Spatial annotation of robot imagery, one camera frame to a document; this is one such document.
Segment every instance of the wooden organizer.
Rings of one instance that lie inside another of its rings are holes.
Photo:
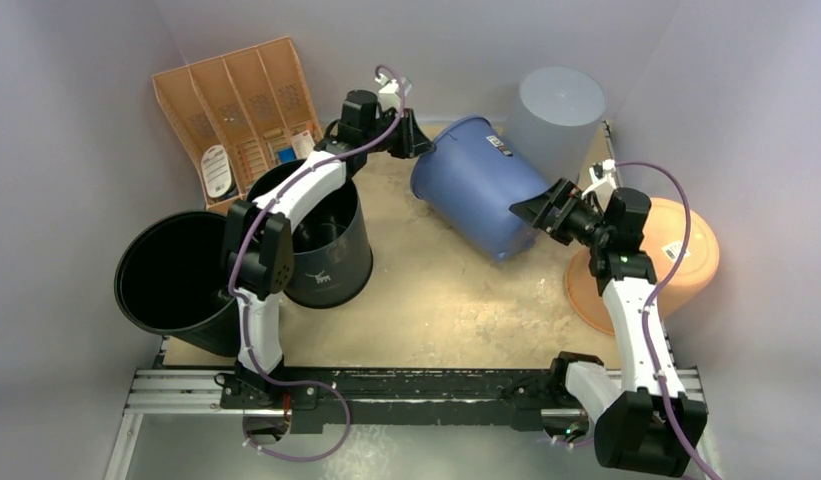
[[[157,102],[201,176],[201,157],[222,145],[235,195],[217,200],[201,188],[207,209],[226,213],[270,168],[292,137],[322,130],[289,37],[193,63],[152,77]]]

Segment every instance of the wooden tabletop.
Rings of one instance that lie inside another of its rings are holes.
[[[585,165],[609,157],[598,132]],[[614,337],[583,322],[566,297],[564,273],[579,247],[540,236],[529,251],[492,262],[413,196],[414,163],[375,154],[354,177],[374,252],[372,277],[354,300],[329,310],[284,298],[285,363],[543,368],[568,350],[598,355],[608,368],[618,368]],[[177,339],[164,361],[232,363]]]

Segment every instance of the cable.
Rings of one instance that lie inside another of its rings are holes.
[[[684,255],[687,253],[687,246],[690,244],[690,231],[692,230],[692,210],[690,209],[690,201],[678,179],[669,173],[669,171],[665,168],[647,162],[625,162],[616,164],[617,167],[627,167],[632,165],[648,167],[665,175],[666,178],[668,178],[669,181],[675,186],[675,189],[678,190],[678,195],[681,196],[681,203],[684,204],[684,241],[681,242],[681,250],[678,252],[678,258],[675,260],[675,263],[672,264],[672,268],[669,269],[669,273],[666,274],[666,277],[664,277],[663,280],[657,283],[654,290],[652,290],[651,294],[648,298],[646,298],[646,303],[643,306],[642,317],[643,334],[646,337],[646,346],[648,347],[649,355],[651,356],[651,362],[654,365],[655,374],[657,374],[657,382],[660,385],[660,393],[663,396],[663,408],[666,410],[666,417],[669,419],[669,424],[672,426],[675,436],[678,437],[678,441],[681,443],[681,446],[684,447],[684,450],[690,455],[690,458],[693,459],[696,465],[704,471],[705,475],[713,480],[722,480],[722,477],[720,477],[719,474],[717,474],[716,471],[714,471],[713,468],[708,465],[707,462],[701,458],[701,456],[699,456],[699,453],[696,451],[695,447],[693,447],[690,440],[687,439],[687,436],[684,435],[684,431],[681,429],[681,424],[678,423],[678,417],[675,416],[675,410],[672,408],[672,402],[669,398],[669,387],[666,385],[666,377],[664,375],[660,375],[660,360],[657,358],[657,349],[654,347],[654,342],[651,340],[651,335],[649,334],[648,328],[648,307],[655,301],[655,299],[657,299],[657,295],[660,294],[666,285],[669,284],[672,277],[675,276],[675,273],[681,267],[681,260],[684,259]]]
[[[323,167],[329,163],[342,160],[343,158],[352,157],[359,153],[363,153],[368,151],[369,149],[377,146],[380,142],[386,139],[392,132],[398,127],[399,122],[401,122],[401,118],[404,116],[404,85],[402,85],[401,77],[395,72],[395,70],[387,67],[385,65],[378,65],[375,69],[375,75],[379,75],[381,70],[386,70],[392,78],[398,82],[398,111],[395,115],[395,120],[389,125],[382,134],[380,134],[377,138],[372,140],[371,142],[363,145],[362,147],[355,148],[354,150],[350,150],[348,152],[340,153],[338,155],[334,155],[333,157],[326,158],[324,160],[320,160],[313,164],[312,167],[308,169],[299,169],[290,177],[289,182],[287,182],[283,187],[281,187],[274,198],[269,200],[269,203],[257,214],[257,217],[251,223],[251,227],[248,229],[248,232],[245,234],[244,238],[247,239],[246,241],[242,242],[242,246],[239,247],[239,252],[236,256],[236,262],[233,264],[233,270],[230,274],[230,279],[228,280],[227,290],[232,297],[235,297],[242,301],[242,339],[243,343],[245,344],[245,350],[248,352],[248,357],[251,359],[251,363],[254,364],[254,368],[257,369],[257,373],[267,382],[272,385],[276,385],[279,387],[297,387],[303,385],[310,385],[313,387],[324,388],[325,390],[332,393],[342,404],[342,409],[345,411],[345,429],[342,431],[342,436],[339,438],[339,441],[336,442],[336,445],[328,449],[327,451],[320,453],[318,455],[312,455],[309,457],[300,457],[295,455],[286,455],[284,453],[275,452],[273,450],[268,450],[263,448],[262,445],[259,445],[253,438],[251,438],[251,434],[248,432],[247,425],[245,424],[245,420],[242,422],[242,434],[245,437],[245,442],[242,446],[250,446],[257,450],[259,453],[265,453],[267,455],[271,455],[275,458],[280,458],[281,460],[287,460],[290,462],[315,462],[317,460],[321,460],[325,457],[330,456],[345,443],[345,440],[348,439],[348,434],[351,433],[351,410],[348,408],[348,402],[342,395],[337,391],[335,388],[331,387],[330,385],[322,382],[318,382],[315,380],[298,380],[294,382],[285,382],[281,380],[275,380],[260,366],[259,362],[257,361],[257,356],[254,354],[254,346],[251,343],[251,332],[248,328],[250,321],[250,312],[251,312],[251,302],[248,300],[248,297],[236,291],[236,279],[239,277],[239,271],[242,269],[242,260],[245,258],[245,252],[248,249],[248,244],[253,239],[254,234],[257,232],[257,228],[262,223],[263,219],[266,218],[266,215],[269,213],[272,207],[274,207],[278,200],[298,181],[300,181],[304,176],[308,175],[309,173],[315,171],[317,168]]]

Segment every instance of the blue bucket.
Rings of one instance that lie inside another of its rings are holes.
[[[496,261],[530,248],[537,231],[510,205],[548,190],[542,175],[477,115],[452,123],[434,143],[413,168],[413,194]]]

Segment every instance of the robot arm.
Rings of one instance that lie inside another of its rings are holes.
[[[577,239],[589,247],[590,273],[616,333],[622,386],[611,381],[595,357],[561,353],[552,370],[565,371],[565,390],[589,414],[602,466],[680,476],[690,457],[666,420],[658,375],[665,378],[672,408],[694,446],[704,431],[707,412],[702,402],[687,398],[657,306],[645,306],[657,282],[651,259],[640,250],[651,201],[637,190],[616,188],[602,212],[584,197],[575,184],[561,179],[544,194],[510,209],[564,245]],[[647,329],[643,308],[649,309]],[[646,335],[654,345],[658,374]]]
[[[329,128],[325,138],[292,176],[269,193],[257,197],[253,203],[242,200],[234,202],[228,212],[222,255],[228,274],[236,262],[242,242],[249,244],[236,288],[236,292],[246,299],[238,300],[243,335],[243,349],[238,360],[247,370],[258,371],[251,355],[245,350],[246,333],[251,340],[251,353],[263,370],[271,372],[283,358],[278,333],[279,296],[294,267],[292,232],[304,217],[359,171],[366,164],[368,153],[386,150],[394,157],[410,158],[434,149],[433,143],[419,129],[413,111],[398,111],[399,89],[404,88],[406,94],[410,82],[402,79],[399,84],[397,80],[390,80],[382,74],[376,81],[382,86],[377,95],[365,90],[348,92],[341,118],[336,122],[337,132],[334,134]],[[371,143],[399,115],[398,127],[384,140],[346,159],[330,161],[337,155]],[[275,202],[268,209],[264,225],[258,229],[257,239],[245,239],[258,213],[272,199]]]

